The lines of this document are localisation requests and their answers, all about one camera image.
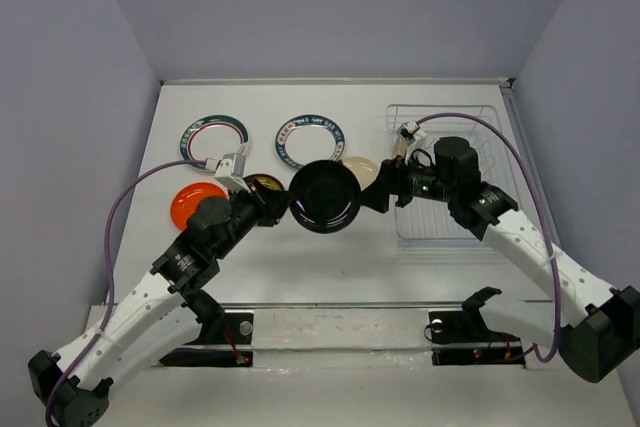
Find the cream plate with red dot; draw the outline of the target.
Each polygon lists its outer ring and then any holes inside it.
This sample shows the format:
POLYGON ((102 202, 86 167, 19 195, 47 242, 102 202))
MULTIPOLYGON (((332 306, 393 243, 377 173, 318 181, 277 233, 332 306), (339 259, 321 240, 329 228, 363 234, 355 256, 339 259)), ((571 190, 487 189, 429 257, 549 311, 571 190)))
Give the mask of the cream plate with red dot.
POLYGON ((405 159, 408 148, 409 144, 404 139, 397 138, 392 149, 392 156, 405 159))

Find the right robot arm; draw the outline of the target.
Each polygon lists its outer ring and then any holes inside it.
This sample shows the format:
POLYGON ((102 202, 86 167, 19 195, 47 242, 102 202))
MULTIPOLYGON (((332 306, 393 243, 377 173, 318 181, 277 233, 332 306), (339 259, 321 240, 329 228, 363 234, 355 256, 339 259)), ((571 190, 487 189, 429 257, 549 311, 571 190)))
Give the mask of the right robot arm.
POLYGON ((514 199, 482 180, 478 155, 467 140, 439 139, 434 157, 430 166, 401 157, 383 161, 361 203, 380 213, 388 211, 391 196, 399 207, 415 198, 446 203, 459 226, 553 299, 551 345, 583 380, 601 381, 638 351, 637 289, 614 287, 546 240, 514 199))

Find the orange plate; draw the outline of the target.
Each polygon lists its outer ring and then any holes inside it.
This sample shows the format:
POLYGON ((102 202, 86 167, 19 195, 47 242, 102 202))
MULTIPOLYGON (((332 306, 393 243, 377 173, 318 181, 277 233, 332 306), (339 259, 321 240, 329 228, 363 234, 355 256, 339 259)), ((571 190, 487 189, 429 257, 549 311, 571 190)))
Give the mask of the orange plate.
POLYGON ((227 199, 227 192, 212 182, 196 182, 182 188, 173 198, 169 214, 174 226, 180 231, 187 227, 188 218, 196 211, 198 204, 209 197, 227 199))

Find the green rimmed plate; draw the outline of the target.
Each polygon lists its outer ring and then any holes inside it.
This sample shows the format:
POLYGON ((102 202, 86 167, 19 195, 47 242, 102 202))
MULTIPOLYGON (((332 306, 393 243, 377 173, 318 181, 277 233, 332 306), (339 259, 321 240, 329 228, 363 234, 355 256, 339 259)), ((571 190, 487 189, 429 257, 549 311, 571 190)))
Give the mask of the green rimmed plate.
POLYGON ((193 121, 184 130, 178 152, 184 160, 221 159, 225 154, 246 154, 250 140, 249 130, 240 120, 214 114, 193 121))
POLYGON ((302 114, 287 120, 274 140, 276 155, 294 170, 316 160, 339 160, 345 146, 343 129, 320 114, 302 114))

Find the yellow brown patterned plate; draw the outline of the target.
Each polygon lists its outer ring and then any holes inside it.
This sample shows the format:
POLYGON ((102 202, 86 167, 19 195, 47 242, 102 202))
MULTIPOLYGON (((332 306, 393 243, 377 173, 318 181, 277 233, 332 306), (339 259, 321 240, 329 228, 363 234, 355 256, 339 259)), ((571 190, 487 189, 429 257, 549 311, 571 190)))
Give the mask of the yellow brown patterned plate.
POLYGON ((270 191, 285 191, 285 187, 276 177, 266 173, 256 173, 244 178, 244 182, 250 191, 256 189, 268 189, 270 191))

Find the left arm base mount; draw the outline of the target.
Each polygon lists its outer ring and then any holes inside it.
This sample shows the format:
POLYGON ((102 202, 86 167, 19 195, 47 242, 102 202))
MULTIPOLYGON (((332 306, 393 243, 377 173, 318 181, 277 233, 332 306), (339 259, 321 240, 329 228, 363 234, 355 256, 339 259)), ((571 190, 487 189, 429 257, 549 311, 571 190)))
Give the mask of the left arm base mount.
POLYGON ((173 349, 158 364, 177 368, 250 368, 254 361, 253 332, 252 310, 227 310, 216 332, 200 329, 197 338, 173 349))

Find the cream plate with black patch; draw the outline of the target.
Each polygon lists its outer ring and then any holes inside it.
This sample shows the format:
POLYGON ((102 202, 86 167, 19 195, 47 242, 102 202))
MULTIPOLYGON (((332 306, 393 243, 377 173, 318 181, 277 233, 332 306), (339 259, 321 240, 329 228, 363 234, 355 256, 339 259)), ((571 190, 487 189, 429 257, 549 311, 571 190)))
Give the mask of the cream plate with black patch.
POLYGON ((376 180, 380 171, 378 163, 362 156, 343 157, 339 163, 354 175, 360 192, 363 192, 376 180))

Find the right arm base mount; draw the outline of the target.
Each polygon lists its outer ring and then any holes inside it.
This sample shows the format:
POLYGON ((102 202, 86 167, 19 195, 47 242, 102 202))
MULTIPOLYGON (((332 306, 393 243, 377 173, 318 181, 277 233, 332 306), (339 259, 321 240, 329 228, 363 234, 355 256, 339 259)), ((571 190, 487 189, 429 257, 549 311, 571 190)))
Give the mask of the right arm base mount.
POLYGON ((484 287, 469 296, 457 310, 429 313, 423 330, 431 344, 436 367, 519 365, 526 366, 521 340, 507 333, 491 331, 480 310, 502 291, 484 287))

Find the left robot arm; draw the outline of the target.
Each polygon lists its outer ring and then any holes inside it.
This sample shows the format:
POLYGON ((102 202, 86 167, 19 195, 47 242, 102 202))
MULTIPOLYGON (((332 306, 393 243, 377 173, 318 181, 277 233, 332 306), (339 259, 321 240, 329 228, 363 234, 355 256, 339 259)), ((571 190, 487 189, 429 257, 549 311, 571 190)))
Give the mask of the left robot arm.
POLYGON ((191 311, 186 328, 195 339, 215 339, 224 309, 204 286, 219 273, 220 260, 254 227, 278 224, 291 200, 289 192, 258 181, 229 198, 203 199, 185 230, 122 301, 107 307, 100 323, 57 352, 40 351, 31 358, 32 387, 45 406, 47 425, 95 424, 115 383, 110 368, 174 309, 191 311))

